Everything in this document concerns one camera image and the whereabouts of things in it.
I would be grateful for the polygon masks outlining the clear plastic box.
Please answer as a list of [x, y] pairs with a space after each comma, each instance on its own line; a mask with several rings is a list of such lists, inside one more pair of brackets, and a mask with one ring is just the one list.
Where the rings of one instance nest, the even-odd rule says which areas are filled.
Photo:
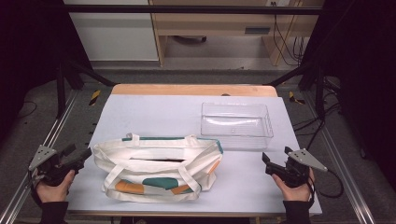
[[266, 105], [203, 103], [201, 136], [228, 150], [264, 151], [274, 133]]

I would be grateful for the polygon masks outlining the black curtain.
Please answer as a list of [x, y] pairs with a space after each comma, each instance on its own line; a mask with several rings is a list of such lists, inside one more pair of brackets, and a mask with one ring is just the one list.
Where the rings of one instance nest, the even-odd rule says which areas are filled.
[[324, 0], [306, 60], [340, 80], [361, 147], [396, 188], [396, 0]]
[[91, 66], [64, 0], [0, 0], [0, 142], [17, 119], [25, 95], [56, 78], [60, 56], [50, 46], [52, 37], [65, 57]]

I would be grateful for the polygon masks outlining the black horizontal bar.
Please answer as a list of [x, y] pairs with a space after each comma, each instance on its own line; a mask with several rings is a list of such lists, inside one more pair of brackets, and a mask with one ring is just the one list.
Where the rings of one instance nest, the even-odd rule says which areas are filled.
[[144, 6], [144, 5], [65, 5], [78, 13], [192, 13], [192, 14], [263, 14], [320, 15], [321, 7], [231, 7], [231, 6]]

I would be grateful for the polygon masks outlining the white cabinet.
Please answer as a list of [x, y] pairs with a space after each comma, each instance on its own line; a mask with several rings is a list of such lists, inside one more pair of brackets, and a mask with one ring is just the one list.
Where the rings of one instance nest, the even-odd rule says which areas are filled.
[[70, 13], [91, 61], [157, 61], [149, 13]]

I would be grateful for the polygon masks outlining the white patterned tote bag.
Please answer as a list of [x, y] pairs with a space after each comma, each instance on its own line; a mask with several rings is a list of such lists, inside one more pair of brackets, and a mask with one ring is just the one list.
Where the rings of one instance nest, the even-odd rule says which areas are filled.
[[196, 200], [216, 181], [223, 150], [216, 139], [140, 137], [106, 141], [92, 149], [95, 164], [107, 172], [102, 191], [136, 203]]

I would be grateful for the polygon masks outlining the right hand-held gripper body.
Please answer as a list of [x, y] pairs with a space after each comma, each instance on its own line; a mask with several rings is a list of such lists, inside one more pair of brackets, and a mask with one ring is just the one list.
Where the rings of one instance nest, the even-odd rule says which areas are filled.
[[290, 188], [297, 188], [308, 183], [310, 169], [327, 172], [328, 168], [316, 159], [305, 148], [291, 152], [286, 160], [286, 165], [281, 166], [271, 162], [265, 168], [268, 175], [278, 175]]

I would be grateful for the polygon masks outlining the light wooden desk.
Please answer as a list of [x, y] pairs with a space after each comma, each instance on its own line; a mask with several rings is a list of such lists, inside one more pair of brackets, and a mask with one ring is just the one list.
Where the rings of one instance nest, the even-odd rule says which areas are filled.
[[[152, 6], [322, 7], [325, 0], [148, 0]], [[290, 51], [294, 37], [311, 36], [316, 15], [178, 14], [153, 13], [158, 52], [165, 53], [164, 40], [178, 36], [258, 36], [271, 64], [278, 65]]]

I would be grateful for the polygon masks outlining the black metal stand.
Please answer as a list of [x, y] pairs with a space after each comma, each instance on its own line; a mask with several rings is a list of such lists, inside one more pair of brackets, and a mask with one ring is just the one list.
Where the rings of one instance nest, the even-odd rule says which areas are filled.
[[73, 90], [81, 90], [84, 86], [80, 74], [85, 74], [99, 83], [108, 87], [114, 87], [116, 82], [113, 82], [93, 71], [92, 68], [79, 64], [75, 61], [62, 61], [56, 69], [56, 84], [57, 84], [57, 100], [58, 112], [57, 119], [60, 118], [66, 110], [65, 86], [67, 81]]
[[286, 75], [279, 77], [269, 83], [265, 83], [265, 86], [277, 87], [283, 82], [302, 75], [302, 78], [298, 84], [298, 87], [302, 91], [309, 90], [313, 84], [315, 88], [315, 111], [321, 120], [325, 118], [324, 103], [323, 103], [323, 90], [324, 90], [324, 70], [319, 63], [308, 62], [304, 63], [297, 68], [289, 71]]

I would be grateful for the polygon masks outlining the person's left hand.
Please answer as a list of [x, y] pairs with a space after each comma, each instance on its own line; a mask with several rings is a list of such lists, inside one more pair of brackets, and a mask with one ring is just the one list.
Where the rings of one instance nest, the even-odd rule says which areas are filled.
[[71, 170], [65, 177], [63, 182], [56, 186], [49, 186], [40, 181], [36, 186], [36, 193], [42, 203], [64, 202], [68, 191], [74, 181], [75, 171]]

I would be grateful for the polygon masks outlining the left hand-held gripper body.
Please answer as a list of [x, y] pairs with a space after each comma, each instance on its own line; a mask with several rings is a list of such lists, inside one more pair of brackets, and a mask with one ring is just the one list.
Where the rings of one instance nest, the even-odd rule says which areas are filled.
[[84, 163], [75, 163], [75, 158], [83, 149], [76, 149], [67, 157], [62, 155], [62, 150], [39, 146], [28, 166], [33, 178], [55, 187], [63, 182], [70, 170], [78, 173], [84, 167]]

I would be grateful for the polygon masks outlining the aluminium floor rail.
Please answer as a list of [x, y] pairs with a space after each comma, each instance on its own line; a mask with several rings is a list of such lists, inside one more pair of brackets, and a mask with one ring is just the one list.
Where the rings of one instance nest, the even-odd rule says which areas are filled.
[[[48, 135], [46, 136], [43, 146], [45, 147], [54, 146], [61, 130], [63, 129], [65, 121], [67, 120], [70, 111], [72, 110], [75, 104], [78, 94], [79, 91], [75, 91], [75, 90], [70, 91], [65, 104], [65, 110], [60, 115], [60, 117], [54, 121]], [[29, 183], [30, 179], [31, 179], [31, 173], [29, 170], [26, 170], [23, 180], [18, 186], [14, 196], [12, 197], [11, 201], [8, 203], [6, 209], [0, 215], [0, 224], [13, 224], [16, 217], [18, 216], [18, 213], [21, 211], [23, 204], [25, 203], [27, 197], [30, 194], [30, 183]]]
[[329, 219], [331, 223], [341, 221], [342, 216], [352, 215], [352, 218], [346, 219], [346, 223], [375, 224], [371, 210], [326, 127], [326, 124], [330, 123], [327, 116], [340, 108], [335, 93], [329, 92], [323, 95], [324, 120], [321, 120], [315, 111], [315, 94], [311, 91], [303, 91], [302, 96], [316, 125], [316, 130], [306, 147], [315, 156], [323, 159], [333, 171], [333, 175], [318, 172], [319, 181], [316, 186], [322, 216]]

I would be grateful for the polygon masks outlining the person's right hand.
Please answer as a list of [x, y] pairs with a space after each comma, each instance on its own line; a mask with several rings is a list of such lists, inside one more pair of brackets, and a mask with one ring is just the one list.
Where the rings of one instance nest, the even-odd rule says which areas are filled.
[[312, 191], [311, 186], [315, 182], [314, 173], [310, 171], [308, 183], [303, 184], [297, 188], [288, 187], [278, 175], [272, 175], [276, 185], [282, 192], [285, 201], [294, 202], [309, 202], [311, 199]]

